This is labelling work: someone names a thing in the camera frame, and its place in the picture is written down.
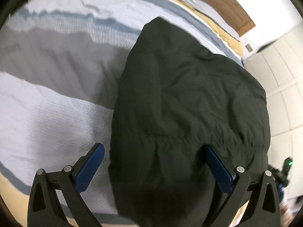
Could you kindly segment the black puffer coat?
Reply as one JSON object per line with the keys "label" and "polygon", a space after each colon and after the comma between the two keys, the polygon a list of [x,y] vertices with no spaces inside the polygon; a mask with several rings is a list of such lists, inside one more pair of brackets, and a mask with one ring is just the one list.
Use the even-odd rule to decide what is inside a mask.
{"label": "black puffer coat", "polygon": [[119,79],[109,176],[116,208],[139,226],[202,226],[226,196],[202,150],[252,173],[268,164],[261,84],[162,18],[146,24]]}

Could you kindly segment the white wardrobe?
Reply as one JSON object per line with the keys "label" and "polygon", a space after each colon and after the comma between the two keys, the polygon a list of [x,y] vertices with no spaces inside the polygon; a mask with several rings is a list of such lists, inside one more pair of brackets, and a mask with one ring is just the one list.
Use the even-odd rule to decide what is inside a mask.
{"label": "white wardrobe", "polygon": [[302,24],[250,56],[244,67],[266,91],[271,128],[269,164],[293,158],[288,198],[302,195]]}

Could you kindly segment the striped duvet cover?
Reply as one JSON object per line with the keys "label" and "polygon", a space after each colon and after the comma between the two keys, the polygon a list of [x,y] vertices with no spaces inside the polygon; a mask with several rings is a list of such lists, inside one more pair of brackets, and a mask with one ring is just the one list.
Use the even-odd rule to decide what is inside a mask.
{"label": "striped duvet cover", "polygon": [[178,25],[237,61],[243,46],[201,0],[31,0],[1,30],[1,197],[27,226],[38,168],[55,171],[95,142],[108,150],[118,79],[143,26]]}

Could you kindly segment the wooden headboard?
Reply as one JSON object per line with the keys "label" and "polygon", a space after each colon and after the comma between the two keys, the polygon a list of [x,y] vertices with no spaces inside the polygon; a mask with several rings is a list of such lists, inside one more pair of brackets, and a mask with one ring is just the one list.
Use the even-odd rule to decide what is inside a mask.
{"label": "wooden headboard", "polygon": [[236,0],[202,0],[211,5],[239,36],[253,29],[256,24]]}

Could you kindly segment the wall switch plate right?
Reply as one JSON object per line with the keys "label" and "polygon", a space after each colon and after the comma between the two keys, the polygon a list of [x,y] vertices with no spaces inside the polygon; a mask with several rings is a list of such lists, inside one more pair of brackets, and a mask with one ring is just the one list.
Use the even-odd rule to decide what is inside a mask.
{"label": "wall switch plate right", "polygon": [[250,46],[250,44],[246,44],[245,47],[246,47],[246,49],[247,49],[248,52],[252,52],[253,51],[253,49]]}

